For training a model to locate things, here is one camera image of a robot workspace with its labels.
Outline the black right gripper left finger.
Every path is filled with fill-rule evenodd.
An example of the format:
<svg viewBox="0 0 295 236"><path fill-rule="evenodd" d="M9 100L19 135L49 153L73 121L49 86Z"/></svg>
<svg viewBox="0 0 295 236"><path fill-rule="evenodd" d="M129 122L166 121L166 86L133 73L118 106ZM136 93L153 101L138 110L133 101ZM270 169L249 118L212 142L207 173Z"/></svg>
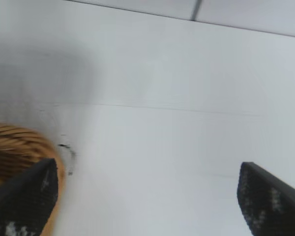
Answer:
<svg viewBox="0 0 295 236"><path fill-rule="evenodd" d="M39 236L58 200L54 159L44 159L0 185L0 236Z"/></svg>

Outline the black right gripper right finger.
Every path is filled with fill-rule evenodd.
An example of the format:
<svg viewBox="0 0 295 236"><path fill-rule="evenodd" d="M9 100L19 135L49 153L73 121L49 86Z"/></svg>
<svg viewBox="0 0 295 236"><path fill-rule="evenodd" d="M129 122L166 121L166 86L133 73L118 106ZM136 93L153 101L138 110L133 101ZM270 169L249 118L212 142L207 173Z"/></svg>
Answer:
<svg viewBox="0 0 295 236"><path fill-rule="evenodd" d="M240 167L237 201L254 236L295 236L295 189L253 162Z"/></svg>

